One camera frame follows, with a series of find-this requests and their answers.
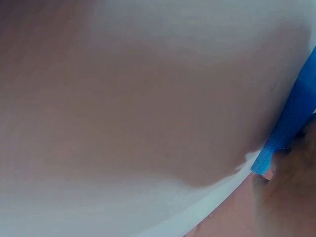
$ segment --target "white surface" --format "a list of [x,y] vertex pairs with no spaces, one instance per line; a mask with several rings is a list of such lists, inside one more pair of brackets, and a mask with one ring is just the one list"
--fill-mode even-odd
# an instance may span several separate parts
[[182,235],[315,43],[311,0],[30,2],[0,6],[3,236]]

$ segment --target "skin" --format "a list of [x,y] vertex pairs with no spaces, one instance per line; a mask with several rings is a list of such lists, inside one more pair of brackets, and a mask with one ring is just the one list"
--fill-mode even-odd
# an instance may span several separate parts
[[272,158],[273,177],[252,178],[259,237],[316,236],[316,117]]

